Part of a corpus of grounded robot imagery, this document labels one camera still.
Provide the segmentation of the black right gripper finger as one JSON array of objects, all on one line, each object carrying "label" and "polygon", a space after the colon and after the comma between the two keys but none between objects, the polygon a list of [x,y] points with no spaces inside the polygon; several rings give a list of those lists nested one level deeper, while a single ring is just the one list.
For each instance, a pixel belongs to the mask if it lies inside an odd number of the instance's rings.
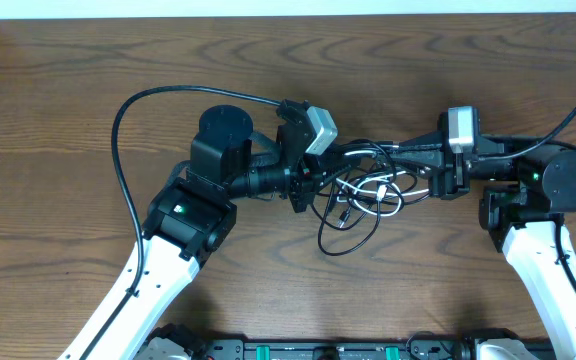
[{"label": "black right gripper finger", "polygon": [[400,142],[398,150],[441,150],[443,146],[443,132],[436,130],[416,138]]},{"label": "black right gripper finger", "polygon": [[392,154],[392,160],[421,178],[430,178],[443,171],[443,153],[439,150],[396,152]]}]

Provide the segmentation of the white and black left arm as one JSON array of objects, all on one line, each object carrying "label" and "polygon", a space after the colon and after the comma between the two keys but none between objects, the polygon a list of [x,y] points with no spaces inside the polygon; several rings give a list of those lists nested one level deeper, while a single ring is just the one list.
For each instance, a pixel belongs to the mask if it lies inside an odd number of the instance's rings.
[{"label": "white and black left arm", "polygon": [[251,146],[263,138],[244,110],[219,105],[201,115],[186,176],[153,199],[141,244],[63,358],[133,358],[234,227],[235,199],[278,195],[300,213],[320,189],[350,169],[330,149],[338,130],[327,110],[285,100],[277,114],[284,121],[277,138],[268,153],[258,155]]}]

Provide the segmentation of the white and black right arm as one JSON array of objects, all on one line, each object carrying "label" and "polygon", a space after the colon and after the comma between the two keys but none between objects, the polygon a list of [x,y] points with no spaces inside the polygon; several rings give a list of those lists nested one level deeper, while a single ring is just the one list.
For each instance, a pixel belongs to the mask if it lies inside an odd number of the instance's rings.
[{"label": "white and black right arm", "polygon": [[390,159],[442,200],[485,180],[479,223],[520,277],[558,359],[576,359],[576,253],[565,216],[576,213],[576,143],[485,135],[473,107],[442,113],[436,131],[399,143]]}]

